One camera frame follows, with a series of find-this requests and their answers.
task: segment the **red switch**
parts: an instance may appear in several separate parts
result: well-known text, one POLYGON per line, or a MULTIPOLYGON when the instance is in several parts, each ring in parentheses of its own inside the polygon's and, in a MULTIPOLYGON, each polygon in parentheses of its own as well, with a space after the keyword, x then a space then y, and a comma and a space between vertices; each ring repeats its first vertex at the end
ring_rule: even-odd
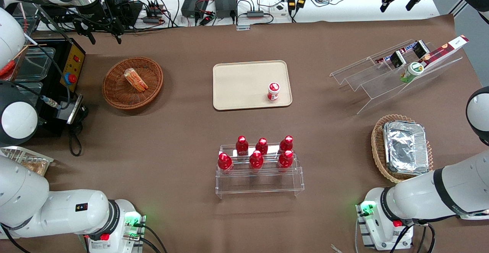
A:
POLYGON ((394 225, 394 227, 399 227, 402 226, 402 221, 393 221, 392 224, 394 225))
POLYGON ((110 238, 110 235, 107 233, 103 233, 102 235, 100 235, 100 240, 102 241, 108 241, 108 238, 110 238))
POLYGON ((68 82, 75 84, 76 83, 76 75, 74 75, 74 74, 68 75, 68 82))

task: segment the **packaged bread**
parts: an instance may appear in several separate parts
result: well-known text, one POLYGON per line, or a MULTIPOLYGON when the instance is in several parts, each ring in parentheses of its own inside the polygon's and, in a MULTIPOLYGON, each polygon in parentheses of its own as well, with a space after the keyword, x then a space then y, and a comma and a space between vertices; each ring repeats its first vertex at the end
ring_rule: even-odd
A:
POLYGON ((148 85, 141 79, 139 74, 133 68, 128 68, 125 70, 124 77, 126 77, 127 81, 129 81, 129 83, 131 83, 131 85, 139 92, 148 89, 148 85))

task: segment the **foil container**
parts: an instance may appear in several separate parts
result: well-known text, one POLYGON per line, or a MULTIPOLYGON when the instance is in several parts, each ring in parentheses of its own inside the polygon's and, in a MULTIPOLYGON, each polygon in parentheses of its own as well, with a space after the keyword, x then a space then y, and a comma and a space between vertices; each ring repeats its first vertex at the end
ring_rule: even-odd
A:
POLYGON ((426 133, 420 124, 391 121, 384 124, 387 168, 393 173, 419 176, 429 171, 426 133))

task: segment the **green can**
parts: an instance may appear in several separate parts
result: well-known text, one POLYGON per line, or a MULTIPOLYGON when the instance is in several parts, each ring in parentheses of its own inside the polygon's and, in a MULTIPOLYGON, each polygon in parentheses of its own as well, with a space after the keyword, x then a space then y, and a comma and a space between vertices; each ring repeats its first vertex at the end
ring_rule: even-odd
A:
POLYGON ((422 74, 424 72, 424 67, 418 62, 410 63, 406 70, 400 75, 400 80, 404 83, 411 82, 414 77, 422 74))

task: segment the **brown tabletop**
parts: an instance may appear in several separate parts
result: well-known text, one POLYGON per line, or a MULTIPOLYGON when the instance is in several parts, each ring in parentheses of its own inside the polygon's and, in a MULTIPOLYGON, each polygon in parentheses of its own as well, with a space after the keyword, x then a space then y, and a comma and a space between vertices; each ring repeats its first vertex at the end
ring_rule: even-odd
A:
MULTIPOLYGON (((354 204, 374 187, 393 185, 372 159, 370 135, 377 120, 386 114, 411 117, 426 128, 434 167, 454 164, 485 150, 465 118, 466 102, 481 85, 463 54, 437 79, 356 115, 365 99, 329 74, 408 39, 441 46, 454 37, 451 16, 274 24, 240 32, 234 26, 181 28, 124 35, 122 45, 104 34, 96 36, 94 46, 75 37, 89 54, 77 89, 90 109, 79 136, 83 155, 70 155, 66 133, 34 138, 26 147, 59 160, 46 174, 52 190, 96 189, 111 199, 131 201, 148 215, 148 225, 170 253, 323 253, 332 252, 331 244, 350 253, 354 204), (105 102, 101 84, 111 66, 131 56, 158 62, 164 87, 147 108, 123 112, 105 102), (230 112, 213 108, 215 64, 265 60, 287 63, 292 105, 230 112), (235 143, 239 135, 251 142, 294 136, 305 191, 297 197, 265 193, 220 200, 214 190, 218 148, 235 143)), ((451 218, 433 225, 437 252, 489 247, 486 222, 451 218)), ((421 231, 415 232, 417 245, 421 231)), ((33 253, 83 252, 74 234, 18 242, 33 253)), ((361 252, 372 252, 359 242, 361 252)), ((18 252, 8 241, 0 241, 0 248, 18 252)))

